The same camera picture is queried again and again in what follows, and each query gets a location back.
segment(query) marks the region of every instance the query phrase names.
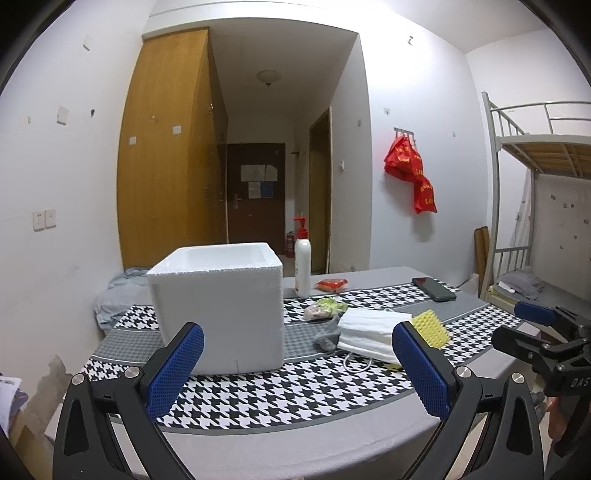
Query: coat hook rack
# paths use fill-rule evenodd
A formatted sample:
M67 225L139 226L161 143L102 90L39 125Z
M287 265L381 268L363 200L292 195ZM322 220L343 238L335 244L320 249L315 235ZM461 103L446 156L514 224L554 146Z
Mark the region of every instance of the coat hook rack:
M396 136L400 135L404 135L405 137L408 137L409 140L411 140L411 142L413 143L414 147L417 148L417 141L414 138L414 132L411 132L410 130L405 130L404 128L398 128L398 127L394 127L394 131L396 132Z

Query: styrofoam box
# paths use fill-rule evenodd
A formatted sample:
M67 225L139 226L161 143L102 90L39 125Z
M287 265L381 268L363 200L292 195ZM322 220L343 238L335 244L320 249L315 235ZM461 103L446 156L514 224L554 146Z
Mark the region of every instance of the styrofoam box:
M235 374L283 365L282 263L265 243L185 247L148 272L166 345L186 322L201 326L193 374Z

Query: metal bolt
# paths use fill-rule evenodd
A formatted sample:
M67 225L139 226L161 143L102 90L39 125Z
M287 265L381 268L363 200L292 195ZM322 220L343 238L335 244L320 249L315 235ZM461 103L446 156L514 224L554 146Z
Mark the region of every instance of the metal bolt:
M127 378L135 378L139 375L139 368L138 367L129 367L125 370L125 376Z
M472 370L470 370L468 367L457 367L456 373L462 378L468 378L472 375Z
M523 378L523 375L521 375L518 372L515 372L513 375L511 375L511 379L513 380L513 382L519 383L519 384L522 384L525 381L525 378Z
M80 385L84 381L83 374L76 374L72 377L72 385Z

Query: plastic bag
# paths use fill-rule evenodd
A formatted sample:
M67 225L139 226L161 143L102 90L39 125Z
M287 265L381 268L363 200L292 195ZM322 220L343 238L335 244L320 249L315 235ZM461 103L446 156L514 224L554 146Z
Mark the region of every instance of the plastic bag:
M384 159L384 164L386 173L414 184L415 213L437 213L433 186L423 174L423 159L408 137L396 137Z
M336 301L333 298L320 299L313 305L304 309L304 320L320 320L332 318L336 314L347 311L347 304L344 301Z
M347 288L347 283L346 278L325 278L314 285L314 288L326 293L340 293Z

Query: wooden bed slats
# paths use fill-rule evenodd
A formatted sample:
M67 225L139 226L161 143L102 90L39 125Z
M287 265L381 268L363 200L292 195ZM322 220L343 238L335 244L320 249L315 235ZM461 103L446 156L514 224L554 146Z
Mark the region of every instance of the wooden bed slats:
M503 150L540 173L591 180L591 145L565 142L516 142Z

